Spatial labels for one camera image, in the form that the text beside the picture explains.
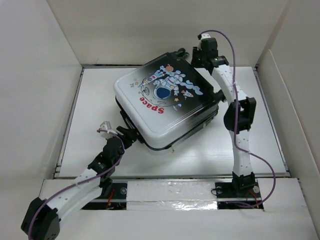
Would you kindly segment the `small space-print suitcase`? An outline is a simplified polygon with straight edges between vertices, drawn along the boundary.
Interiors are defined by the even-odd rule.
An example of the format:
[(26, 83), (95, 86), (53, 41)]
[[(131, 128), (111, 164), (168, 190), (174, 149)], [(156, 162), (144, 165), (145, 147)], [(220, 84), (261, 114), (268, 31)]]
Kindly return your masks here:
[(167, 52), (118, 78), (115, 101), (126, 129), (152, 151), (189, 138), (218, 114), (213, 86), (186, 60), (184, 48)]

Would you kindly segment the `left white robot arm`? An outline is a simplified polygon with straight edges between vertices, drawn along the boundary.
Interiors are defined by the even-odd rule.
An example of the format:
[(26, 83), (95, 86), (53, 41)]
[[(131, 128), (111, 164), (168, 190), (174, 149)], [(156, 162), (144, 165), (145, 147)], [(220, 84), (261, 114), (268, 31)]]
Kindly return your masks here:
[(137, 132), (121, 126), (112, 130), (106, 124), (97, 132), (105, 138), (106, 144), (73, 183), (48, 198), (36, 197), (30, 202), (20, 227), (28, 239), (56, 239), (70, 214), (97, 197), (104, 199), (111, 194), (111, 175), (125, 150), (137, 140)]

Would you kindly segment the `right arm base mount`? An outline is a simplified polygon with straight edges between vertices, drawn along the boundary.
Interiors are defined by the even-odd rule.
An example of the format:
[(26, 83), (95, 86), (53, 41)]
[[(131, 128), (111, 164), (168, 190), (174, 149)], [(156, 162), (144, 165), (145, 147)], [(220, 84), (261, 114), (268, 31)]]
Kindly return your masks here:
[(264, 209), (258, 182), (251, 188), (239, 192), (231, 182), (216, 182), (211, 194), (216, 197), (219, 210)]

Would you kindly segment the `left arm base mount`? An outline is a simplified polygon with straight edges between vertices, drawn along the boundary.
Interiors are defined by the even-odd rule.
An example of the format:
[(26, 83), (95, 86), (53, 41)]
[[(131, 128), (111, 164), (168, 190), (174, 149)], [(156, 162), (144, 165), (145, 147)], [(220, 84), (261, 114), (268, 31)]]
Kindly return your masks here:
[(127, 193), (127, 181), (114, 181), (108, 187), (104, 187), (102, 194), (87, 203), (82, 210), (126, 210)]

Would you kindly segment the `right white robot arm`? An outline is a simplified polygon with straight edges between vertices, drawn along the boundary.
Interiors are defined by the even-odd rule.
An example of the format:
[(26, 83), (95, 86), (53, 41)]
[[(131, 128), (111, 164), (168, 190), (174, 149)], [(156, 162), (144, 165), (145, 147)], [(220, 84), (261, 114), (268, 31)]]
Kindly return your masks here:
[(198, 36), (199, 45), (192, 50), (191, 65), (206, 69), (218, 83), (220, 91), (214, 96), (217, 101), (226, 101), (228, 108), (223, 117), (225, 128), (232, 139), (233, 170), (230, 193), (242, 197), (256, 184), (251, 165), (249, 131), (256, 111), (256, 99), (238, 86), (235, 69), (231, 68), (225, 56), (219, 56), (218, 43), (208, 33)]

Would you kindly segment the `silver foil tape strip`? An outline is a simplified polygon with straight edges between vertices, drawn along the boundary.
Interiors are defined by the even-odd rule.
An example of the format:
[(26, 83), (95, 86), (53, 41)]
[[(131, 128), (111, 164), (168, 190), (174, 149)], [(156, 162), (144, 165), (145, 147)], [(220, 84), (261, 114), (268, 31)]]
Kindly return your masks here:
[(139, 180), (127, 183), (126, 209), (130, 211), (214, 211), (215, 183), (204, 180)]

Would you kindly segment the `aluminium rail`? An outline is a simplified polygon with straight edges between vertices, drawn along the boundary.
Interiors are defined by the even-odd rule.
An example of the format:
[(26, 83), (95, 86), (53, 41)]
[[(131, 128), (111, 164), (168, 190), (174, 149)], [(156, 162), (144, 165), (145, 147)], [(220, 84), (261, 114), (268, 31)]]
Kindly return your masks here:
[[(272, 178), (272, 173), (255, 173), (255, 178)], [(287, 171), (285, 173), (276, 173), (276, 178), (291, 178), (291, 174)], [(76, 177), (53, 177), (52, 180), (74, 180)], [(159, 175), (159, 176), (111, 176), (114, 180), (155, 180), (155, 179), (231, 179), (232, 174), (227, 175)]]

